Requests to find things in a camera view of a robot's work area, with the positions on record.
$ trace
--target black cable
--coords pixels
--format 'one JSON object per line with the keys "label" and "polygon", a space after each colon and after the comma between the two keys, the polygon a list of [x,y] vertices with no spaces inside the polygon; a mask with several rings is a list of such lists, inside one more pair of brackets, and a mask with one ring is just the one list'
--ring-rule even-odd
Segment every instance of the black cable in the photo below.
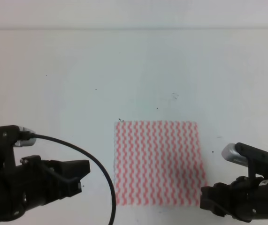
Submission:
{"label": "black cable", "polygon": [[37,135],[37,134],[32,134],[31,137],[32,138],[40,138],[40,139],[49,140],[49,141],[56,142],[56,143],[65,145],[67,147],[70,147],[70,148],[72,148],[72,149],[84,154],[85,156],[90,158],[93,162],[95,162],[96,165],[98,165],[98,167],[104,173],[104,175],[105,175],[105,177],[107,179],[107,182],[108,182],[108,184],[110,186],[110,191],[111,191],[111,196],[112,196],[112,212],[111,212],[109,225],[113,225],[114,219],[115,219],[115,214],[116,214],[116,195],[115,195],[114,185],[113,185],[113,182],[112,182],[108,172],[106,171],[105,167],[100,163],[100,161],[98,161],[97,158],[95,158],[93,155],[91,155],[90,153],[86,152],[85,150],[83,150],[83,149],[81,149],[81,148],[79,148],[79,147],[77,147],[77,146],[75,146],[73,144],[70,144],[68,142],[62,141],[60,139],[56,139],[56,138],[48,137],[48,136],[44,136],[44,135]]}

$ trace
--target wavy striped cloth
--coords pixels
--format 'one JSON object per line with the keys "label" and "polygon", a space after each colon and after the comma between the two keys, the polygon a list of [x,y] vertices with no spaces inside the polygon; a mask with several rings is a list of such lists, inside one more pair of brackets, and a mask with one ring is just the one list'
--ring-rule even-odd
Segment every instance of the wavy striped cloth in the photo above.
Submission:
{"label": "wavy striped cloth", "polygon": [[205,185],[195,122],[115,123],[117,204],[198,206]]}

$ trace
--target black mount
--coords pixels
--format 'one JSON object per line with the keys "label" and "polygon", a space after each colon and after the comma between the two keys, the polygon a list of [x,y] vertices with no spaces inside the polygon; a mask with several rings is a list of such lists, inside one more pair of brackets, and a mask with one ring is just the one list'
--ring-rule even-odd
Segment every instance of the black mount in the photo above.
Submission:
{"label": "black mount", "polygon": [[60,162],[24,157],[16,166],[14,146],[32,142],[18,126],[0,127],[0,222],[25,211],[82,192],[81,179],[90,172],[88,160]]}
{"label": "black mount", "polygon": [[[237,143],[235,150],[247,159],[248,177],[238,177],[230,185],[216,183],[213,187],[202,187],[200,208],[210,210],[220,217],[231,215],[237,220],[251,222],[256,214],[252,211],[254,209],[250,206],[250,200],[257,197],[254,193],[258,185],[268,179],[268,152],[243,143]],[[238,213],[238,206],[243,204],[248,205],[243,210],[249,212],[247,216]]]}

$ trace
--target red wavy pattern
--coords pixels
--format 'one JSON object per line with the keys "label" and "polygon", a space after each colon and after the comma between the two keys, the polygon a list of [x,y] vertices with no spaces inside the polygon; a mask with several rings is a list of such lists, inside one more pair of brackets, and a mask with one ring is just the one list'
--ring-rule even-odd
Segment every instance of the red wavy pattern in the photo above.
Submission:
{"label": "red wavy pattern", "polygon": [[162,188],[161,188],[161,177],[159,175],[159,146],[157,144],[158,138],[157,138],[157,129],[156,129],[156,123],[153,122],[152,125],[153,128],[153,144],[154,144],[154,152],[155,152],[155,156],[154,156],[154,160],[155,160],[155,169],[156,169],[156,187],[158,189],[158,193],[157,193],[157,198],[159,200],[159,205],[163,205],[163,198],[162,198]]}
{"label": "red wavy pattern", "polygon": [[168,196],[168,187],[167,187],[167,178],[166,178],[166,161],[165,161],[165,150],[164,150],[164,145],[163,145],[163,124],[162,124],[162,121],[159,121],[159,144],[160,144],[160,151],[162,153],[161,155],[161,160],[162,160],[162,167],[163,167],[163,187],[164,187],[164,196],[167,200],[167,204],[170,203],[170,198]]}
{"label": "red wavy pattern", "polygon": [[[186,123],[183,123],[183,130],[184,130],[184,144],[185,144],[185,153],[186,153],[186,162],[187,162],[187,170],[189,172],[189,179],[192,180],[192,172],[190,169],[190,153],[188,151],[188,138],[187,138],[187,129],[186,129]],[[184,184],[184,188],[186,190],[186,198],[188,200],[188,205],[191,205],[192,200],[190,198],[190,188],[188,187],[188,180],[186,177],[183,177],[185,179],[185,184]]]}
{"label": "red wavy pattern", "polygon": [[201,186],[202,186],[201,182],[203,181],[203,185],[206,186],[207,179],[206,179],[206,172],[204,170],[203,160],[201,159],[200,144],[199,144],[199,131],[198,131],[197,123],[194,124],[194,132],[195,132],[195,138],[196,138],[196,146],[197,146],[199,166],[200,166],[200,170],[202,172],[202,179],[199,178],[199,188],[201,188]]}
{"label": "red wavy pattern", "polygon": [[[199,176],[199,170],[197,169],[196,166],[196,154],[195,154],[195,146],[194,146],[194,136],[192,135],[193,133],[193,129],[192,129],[192,123],[188,122],[188,129],[189,129],[189,137],[190,137],[190,145],[192,147],[192,160],[193,160],[193,170],[196,173],[196,178]],[[193,189],[193,198],[195,199],[195,204],[198,205],[199,204],[199,200],[197,198],[197,189],[195,186],[195,180],[192,179],[192,183],[191,183],[191,188]]]}
{"label": "red wavy pattern", "polygon": [[[172,144],[172,147],[169,145],[167,148],[169,149],[168,151],[168,156],[169,156],[169,164],[170,164],[170,171],[169,171],[169,176],[170,176],[170,180],[171,180],[171,198],[173,200],[173,205],[176,205],[177,203],[177,200],[176,200],[176,189],[175,189],[175,179],[173,178],[173,171],[177,169],[177,153],[176,153],[176,138],[175,138],[175,130],[173,129],[173,123],[170,122],[166,122],[165,125],[168,127],[168,124],[170,125],[170,130],[171,130],[171,144]],[[174,160],[174,163],[175,163],[175,166],[174,167],[171,167],[172,165],[172,161]]]}
{"label": "red wavy pattern", "polygon": [[[120,192],[120,165],[121,165],[121,144],[120,144],[120,123],[117,123],[116,125],[116,169],[117,169],[117,173],[116,173],[116,191]],[[116,195],[116,202],[117,204],[120,204],[120,197],[119,195]]]}
{"label": "red wavy pattern", "polygon": [[127,121],[116,129],[120,205],[198,205],[206,173],[194,122]]}
{"label": "red wavy pattern", "polygon": [[[184,160],[184,154],[183,154],[183,139],[182,139],[182,136],[181,136],[181,129],[180,129],[180,125],[181,123],[180,122],[176,122],[176,132],[177,132],[177,144],[179,146],[179,152],[180,152],[180,168],[181,168],[181,171],[183,173],[183,179],[184,179],[184,183],[187,183],[187,178],[186,178],[186,170],[185,170],[185,160]],[[183,198],[183,189],[181,187],[181,178],[180,178],[180,174],[179,172],[177,171],[176,173],[176,177],[177,177],[177,188],[179,190],[178,192],[178,198],[180,199],[180,205],[184,205],[185,204],[185,200]]]}
{"label": "red wavy pattern", "polygon": [[[130,170],[134,171],[133,165],[134,165],[134,146],[133,146],[133,135],[132,135],[132,122],[129,121],[128,122],[128,130],[129,130],[129,144],[130,144]],[[134,187],[133,187],[133,183],[134,183],[134,177],[133,177],[134,173],[130,173],[130,203],[133,204],[134,203],[134,197],[133,197],[133,193],[134,193]]]}
{"label": "red wavy pattern", "polygon": [[143,164],[142,164],[142,168],[143,168],[143,173],[142,173],[142,178],[143,178],[143,184],[142,187],[144,188],[144,192],[143,192],[143,197],[144,197],[144,205],[148,205],[149,204],[149,200],[148,200],[148,187],[146,185],[146,145],[145,145],[145,135],[144,135],[144,121],[140,122],[140,130],[141,130],[141,145],[142,145],[142,160],[143,160]]}
{"label": "red wavy pattern", "polygon": [[155,189],[153,187],[153,184],[154,184],[154,178],[153,178],[153,151],[152,151],[152,142],[151,142],[151,130],[150,130],[150,122],[148,121],[146,123],[146,130],[147,130],[147,144],[148,144],[148,151],[149,151],[149,155],[148,155],[148,160],[149,160],[149,169],[150,169],[150,173],[149,173],[149,177],[150,177],[150,187],[151,187],[151,193],[150,193],[150,196],[151,196],[151,200],[152,200],[152,204],[155,204],[156,202],[156,199],[154,198],[154,192],[155,192]]}
{"label": "red wavy pattern", "polygon": [[[125,130],[125,123],[123,123],[122,125],[122,136],[123,136],[123,147],[124,149],[127,148],[127,144],[126,144],[126,130]],[[124,183],[123,183],[123,205],[126,205],[128,203],[127,201],[127,198],[126,198],[126,195],[127,195],[127,192],[128,192],[128,188],[126,186],[127,182],[128,182],[128,178],[127,178],[127,173],[128,173],[128,168],[127,168],[127,164],[128,164],[128,160],[126,159],[127,157],[127,151],[124,151],[123,152],[123,170],[124,170],[124,173],[123,173],[123,179],[124,179]]]}
{"label": "red wavy pattern", "polygon": [[139,159],[139,156],[140,156],[140,144],[139,144],[139,136],[138,136],[138,122],[135,121],[134,123],[134,130],[135,130],[135,144],[136,144],[136,149],[137,149],[137,154],[136,154],[136,161],[137,161],[137,165],[136,165],[136,170],[137,170],[137,173],[136,173],[136,178],[137,178],[137,185],[136,185],[136,188],[137,188],[137,194],[136,194],[136,198],[138,199],[138,205],[141,204],[141,197],[140,197],[140,194],[141,194],[141,188],[140,188],[140,184],[141,184],[141,179],[140,179],[140,175],[141,175],[141,170],[140,170],[140,159]]}

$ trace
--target white wall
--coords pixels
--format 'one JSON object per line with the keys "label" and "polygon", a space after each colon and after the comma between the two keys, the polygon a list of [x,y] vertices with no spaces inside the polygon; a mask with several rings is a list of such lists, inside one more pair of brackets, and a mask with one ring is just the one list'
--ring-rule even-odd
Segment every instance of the white wall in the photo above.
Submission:
{"label": "white wall", "polygon": [[0,0],[0,28],[268,27],[268,0]]}

